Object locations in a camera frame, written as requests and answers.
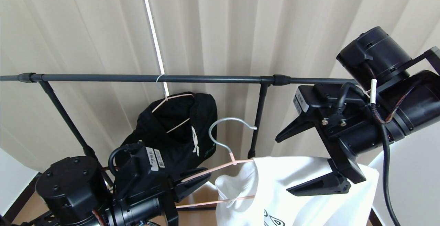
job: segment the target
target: white light strip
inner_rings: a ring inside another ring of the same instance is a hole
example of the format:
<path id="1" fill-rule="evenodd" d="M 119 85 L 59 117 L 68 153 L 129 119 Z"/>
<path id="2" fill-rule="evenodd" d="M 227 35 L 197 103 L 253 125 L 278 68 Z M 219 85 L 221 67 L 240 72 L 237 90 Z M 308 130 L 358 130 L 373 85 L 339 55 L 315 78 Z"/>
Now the white light strip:
<path id="1" fill-rule="evenodd" d="M 159 68 L 161 70 L 161 74 L 165 74 L 164 63 L 162 61 L 162 55 L 161 55 L 161 51 L 159 49 L 159 42 L 157 41 L 156 29 L 154 28 L 153 16 L 151 15 L 150 3 L 148 2 L 148 0 L 144 0 L 144 2 L 145 2 L 145 7 L 146 7 L 146 13 L 148 15 L 148 20 L 150 21 L 151 34 L 153 35 L 154 47 L 156 49 L 156 55 L 157 55 L 157 61 L 159 63 Z M 168 85 L 166 82 L 164 82 L 164 89 L 165 89 L 166 96 L 169 96 Z"/>
<path id="2" fill-rule="evenodd" d="M 371 103 L 376 104 L 376 87 L 377 87 L 377 80 L 371 79 L 370 104 Z"/>

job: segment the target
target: black garment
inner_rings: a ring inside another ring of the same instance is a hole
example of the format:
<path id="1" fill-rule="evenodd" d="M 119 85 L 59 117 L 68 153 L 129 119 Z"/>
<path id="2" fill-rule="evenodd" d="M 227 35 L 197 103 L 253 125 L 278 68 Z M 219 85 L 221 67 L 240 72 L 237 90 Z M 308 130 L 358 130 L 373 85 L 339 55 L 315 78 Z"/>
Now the black garment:
<path id="1" fill-rule="evenodd" d="M 151 111 L 163 99 L 151 103 L 139 115 L 136 129 L 122 145 L 142 140 L 146 147 L 160 151 L 163 165 L 165 165 L 164 170 L 170 173 L 183 173 L 196 168 L 211 157 L 216 150 L 216 145 L 209 138 L 208 129 L 217 120 L 216 102 L 210 94 L 184 92 L 175 95 L 187 93 L 194 97 L 182 96 L 168 99 L 154 113 Z M 190 120 L 172 132 L 166 133 L 187 118 Z M 212 130 L 212 136 L 217 137 L 217 127 Z M 197 151 L 193 152 L 195 138 L 198 142 L 198 155 Z M 120 152 L 115 157 L 116 165 L 122 167 L 129 157 L 128 153 Z"/>

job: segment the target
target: curtain fold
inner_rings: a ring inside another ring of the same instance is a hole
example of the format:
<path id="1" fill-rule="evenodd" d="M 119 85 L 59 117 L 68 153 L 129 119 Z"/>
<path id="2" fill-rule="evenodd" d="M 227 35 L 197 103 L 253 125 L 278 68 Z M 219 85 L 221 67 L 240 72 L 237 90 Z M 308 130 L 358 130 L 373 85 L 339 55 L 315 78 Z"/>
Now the curtain fold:
<path id="1" fill-rule="evenodd" d="M 149 0 L 164 62 L 173 75 L 349 78 L 336 61 L 359 34 L 382 26 L 412 57 L 440 45 L 440 0 Z M 159 74 L 143 0 L 0 0 L 1 74 L 21 72 Z M 412 73 L 429 68 L 422 62 Z M 81 149 L 38 84 L 1 88 L 2 149 L 42 171 Z M 54 82 L 52 86 L 86 141 L 106 163 L 162 98 L 153 83 Z M 214 96 L 218 118 L 254 123 L 259 86 L 168 84 L 170 93 Z M 328 156 L 316 130 L 275 143 L 297 117 L 296 85 L 269 87 L 256 154 Z M 218 126 L 218 140 L 246 158 L 252 131 Z M 359 158 L 368 163 L 377 151 Z M 228 160 L 219 148 L 208 167 Z"/>

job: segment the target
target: clothes hanger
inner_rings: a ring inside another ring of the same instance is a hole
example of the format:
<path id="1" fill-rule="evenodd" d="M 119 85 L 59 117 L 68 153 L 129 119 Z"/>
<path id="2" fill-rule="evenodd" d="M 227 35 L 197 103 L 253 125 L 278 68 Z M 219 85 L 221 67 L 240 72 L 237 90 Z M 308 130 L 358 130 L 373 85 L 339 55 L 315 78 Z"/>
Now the clothes hanger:
<path id="1" fill-rule="evenodd" d="M 185 178 L 185 179 L 182 180 L 182 182 L 187 182 L 187 181 L 189 181 L 189 180 L 191 180 L 191 179 L 197 178 L 197 177 L 199 177 L 199 176 L 203 176 L 203 175 L 205 175 L 205 174 L 208 174 L 208 173 L 211 173 L 211 172 L 213 172 L 213 171 L 216 171 L 216 170 L 219 170 L 219 169 L 222 169 L 222 168 L 228 167 L 228 166 L 230 166 L 230 165 L 237 165 L 237 163 L 250 163 L 250 162 L 253 162 L 252 159 L 248 159 L 248 160 L 236 160 L 235 157 L 234 157 L 234 154 L 232 153 L 232 150 L 231 150 L 231 148 L 229 148 L 229 146 L 227 146 L 227 145 L 225 145 L 225 144 L 223 144 L 223 143 L 220 143 L 220 142 L 218 142 L 217 140 L 214 139 L 214 137 L 212 136 L 212 129 L 214 129 L 214 126 L 216 126 L 218 123 L 223 122 L 223 121 L 239 121 L 239 122 L 245 124 L 245 126 L 247 126 L 248 128 L 256 130 L 256 126 L 250 126 L 246 121 L 244 121 L 244 120 L 242 120 L 242 119 L 240 119 L 240 118 L 234 118 L 234 117 L 221 118 L 220 120 L 218 120 L 218 121 L 212 123 L 211 127 L 210 127 L 209 130 L 208 130 L 209 138 L 210 138 L 214 143 L 216 143 L 217 145 L 222 146 L 222 147 L 224 147 L 225 149 L 227 149 L 227 150 L 229 151 L 229 156 L 231 157 L 231 162 L 229 162 L 229 163 L 225 163 L 224 165 L 220 165 L 220 166 L 218 166 L 218 167 L 211 168 L 211 169 L 205 170 L 205 171 L 203 171 L 203 172 L 200 172 L 200 173 L 198 173 L 198 174 L 195 174 L 195 175 L 193 175 L 193 176 L 190 176 L 190 177 L 188 177 L 188 178 Z M 219 203 L 224 203 L 224 202 L 228 202 L 228 201 L 237 201 L 237 200 L 252 199 L 252 198 L 254 198 L 254 197 L 255 197 L 255 195 L 252 195 L 252 196 L 244 196 L 244 197 L 238 197 L 238 198 L 233 198 L 233 199 L 226 199 L 226 200 L 209 201 L 209 202 L 203 202 L 203 203 L 197 203 L 197 204 L 184 204 L 184 205 L 178 205 L 178 206 L 176 206 L 176 208 L 195 207 L 195 206 L 209 205 L 209 204 L 219 204 Z"/>
<path id="2" fill-rule="evenodd" d="M 223 122 L 223 121 L 239 121 L 239 122 L 243 123 L 245 126 L 247 126 L 249 129 L 254 129 L 254 130 L 256 130 L 256 126 L 250 126 L 248 123 L 246 123 L 246 121 L 244 121 L 244 120 L 242 120 L 242 119 L 240 119 L 240 118 L 234 118 L 234 117 L 221 118 L 220 120 L 218 120 L 218 121 L 212 123 L 211 127 L 210 127 L 209 130 L 208 130 L 209 138 L 210 138 L 214 143 L 216 143 L 217 145 L 219 145 L 219 146 L 223 146 L 225 149 L 227 149 L 227 150 L 229 151 L 229 156 L 231 157 L 231 162 L 229 162 L 229 163 L 225 163 L 224 165 L 220 165 L 220 166 L 217 166 L 217 167 L 215 167 L 215 168 L 211 168 L 211 169 L 205 170 L 205 171 L 200 172 L 200 173 L 198 173 L 198 174 L 194 174 L 193 176 L 190 176 L 190 177 L 188 177 L 188 178 L 183 179 L 182 182 L 187 182 L 187 181 L 189 181 L 189 180 L 191 180 L 191 179 L 197 178 L 197 177 L 199 177 L 199 176 L 203 176 L 203 175 L 205 175 L 205 174 L 209 174 L 209 173 L 211 173 L 211 172 L 213 172 L 213 171 L 216 171 L 216 170 L 219 170 L 219 169 L 222 169 L 222 168 L 226 168 L 226 167 L 228 167 L 228 166 L 230 166 L 230 165 L 237 165 L 237 163 L 249 163 L 249 162 L 253 162 L 252 159 L 247 159 L 247 160 L 236 160 L 235 157 L 234 157 L 234 154 L 232 153 L 232 150 L 231 150 L 231 148 L 229 148 L 229 146 L 227 146 L 227 145 L 225 145 L 225 144 L 223 144 L 223 143 L 220 143 L 220 142 L 218 142 L 217 140 L 214 139 L 214 137 L 212 136 L 212 130 L 214 129 L 214 126 L 217 126 L 218 123 Z"/>
<path id="3" fill-rule="evenodd" d="M 159 82 L 159 78 L 161 76 L 163 76 L 163 75 L 165 75 L 165 74 L 161 74 L 160 76 L 157 77 L 157 79 L 156 79 L 156 86 L 157 86 L 157 84 Z M 151 113 L 155 112 L 160 106 L 162 106 L 162 104 L 164 104 L 166 101 L 168 101 L 168 99 L 173 99 L 173 98 L 177 98 L 177 97 L 181 97 L 181 96 L 192 96 L 192 97 L 194 97 L 193 94 L 190 94 L 190 93 L 180 94 L 180 95 L 175 95 L 175 96 L 170 96 L 169 97 L 169 96 L 166 95 L 165 89 L 163 89 L 163 91 L 164 91 L 165 99 L 163 99 L 163 101 L 161 101 L 159 103 L 159 105 L 157 105 L 153 110 L 151 110 Z M 178 124 L 173 129 L 168 130 L 167 133 L 172 132 L 173 130 L 175 130 L 176 128 L 178 128 L 179 126 L 183 125 L 186 121 L 189 121 L 189 120 L 190 120 L 190 118 L 187 118 L 185 121 L 183 121 L 182 123 Z"/>

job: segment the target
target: dark baseboard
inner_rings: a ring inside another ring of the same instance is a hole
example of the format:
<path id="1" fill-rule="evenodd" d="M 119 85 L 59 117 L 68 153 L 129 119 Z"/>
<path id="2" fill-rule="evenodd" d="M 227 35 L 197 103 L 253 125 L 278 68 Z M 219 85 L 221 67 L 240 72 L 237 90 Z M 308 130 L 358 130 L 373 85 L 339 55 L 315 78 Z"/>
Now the dark baseboard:
<path id="1" fill-rule="evenodd" d="M 373 226 L 382 226 L 382 223 L 379 220 L 379 217 L 377 217 L 376 212 L 374 212 L 373 209 L 371 209 L 370 216 L 368 217 L 368 219 L 370 220 L 370 222 Z"/>
<path id="2" fill-rule="evenodd" d="M 30 197 L 35 193 L 35 184 L 38 178 L 40 177 L 41 173 L 38 173 L 32 181 L 29 183 L 29 185 L 23 190 L 23 192 L 20 194 L 20 196 L 15 200 L 14 204 L 9 208 L 9 210 L 4 215 L 4 218 L 8 220 L 9 222 L 14 221 L 15 217 L 19 214 L 19 212 L 23 209 L 27 201 L 30 199 Z"/>

